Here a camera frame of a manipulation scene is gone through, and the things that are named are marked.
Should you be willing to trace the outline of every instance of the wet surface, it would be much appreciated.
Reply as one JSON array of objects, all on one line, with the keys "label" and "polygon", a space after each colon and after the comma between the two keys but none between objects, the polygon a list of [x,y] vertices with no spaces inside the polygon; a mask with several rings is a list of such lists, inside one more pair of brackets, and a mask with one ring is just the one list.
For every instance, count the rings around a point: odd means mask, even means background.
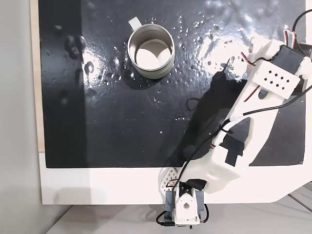
[{"label": "wet surface", "polygon": [[[248,52],[250,36],[283,40],[304,3],[40,0],[47,167],[181,166],[244,87],[240,52]],[[175,64],[163,79],[146,79],[131,65],[126,48],[134,16],[173,36]],[[234,131],[243,137],[248,123]],[[304,132],[303,99],[280,110],[253,166],[301,163]]]}]

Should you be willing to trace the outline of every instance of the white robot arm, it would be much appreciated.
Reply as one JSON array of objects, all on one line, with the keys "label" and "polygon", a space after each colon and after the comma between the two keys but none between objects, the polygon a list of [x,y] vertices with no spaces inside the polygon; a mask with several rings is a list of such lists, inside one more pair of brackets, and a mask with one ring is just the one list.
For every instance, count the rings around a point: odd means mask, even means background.
[{"label": "white robot arm", "polygon": [[[226,120],[213,134],[213,148],[202,158],[184,163],[177,174],[179,179],[172,181],[176,188],[172,199],[176,225],[200,223],[196,190],[211,194],[244,175],[266,143],[278,107],[291,96],[300,75],[308,80],[312,74],[310,58],[303,57],[281,41],[253,38],[249,58],[255,62],[242,56],[249,64],[249,79]],[[268,91],[264,99],[258,97],[261,89]],[[249,135],[245,142],[240,142],[228,132],[247,117],[251,119]]]}]

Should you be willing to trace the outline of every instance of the metal cup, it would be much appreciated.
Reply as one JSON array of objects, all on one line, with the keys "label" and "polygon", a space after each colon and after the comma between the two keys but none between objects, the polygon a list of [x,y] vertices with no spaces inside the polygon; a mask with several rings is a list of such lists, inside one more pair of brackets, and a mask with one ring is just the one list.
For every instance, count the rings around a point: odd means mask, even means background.
[{"label": "metal cup", "polygon": [[137,17],[129,21],[133,30],[128,54],[134,67],[149,79],[167,75],[175,60],[175,45],[169,32],[157,24],[142,25]]}]

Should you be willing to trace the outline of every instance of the gray wall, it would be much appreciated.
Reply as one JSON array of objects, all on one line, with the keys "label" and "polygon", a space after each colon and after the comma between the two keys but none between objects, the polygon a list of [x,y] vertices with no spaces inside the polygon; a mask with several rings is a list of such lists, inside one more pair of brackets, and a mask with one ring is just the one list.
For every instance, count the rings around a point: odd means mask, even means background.
[{"label": "gray wall", "polygon": [[29,0],[0,7],[0,232],[43,234],[69,206],[41,205]]}]

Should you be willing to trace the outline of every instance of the white table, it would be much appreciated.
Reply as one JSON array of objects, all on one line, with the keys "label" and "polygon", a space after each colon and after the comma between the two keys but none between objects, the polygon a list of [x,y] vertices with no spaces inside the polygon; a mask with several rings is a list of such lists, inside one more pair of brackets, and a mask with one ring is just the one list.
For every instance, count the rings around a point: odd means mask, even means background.
[{"label": "white table", "polygon": [[[34,79],[43,204],[163,204],[164,197],[158,188],[163,177],[163,168],[46,168],[42,141],[43,117],[36,4],[37,1],[32,0]],[[307,9],[311,8],[312,2],[307,1]],[[312,14],[307,14],[306,17],[310,23]],[[312,31],[309,30],[307,43],[312,44]],[[205,203],[274,202],[311,181],[312,92],[307,93],[306,105],[306,148],[302,165],[251,167],[247,174],[232,181],[224,190],[211,195],[205,194]]]}]

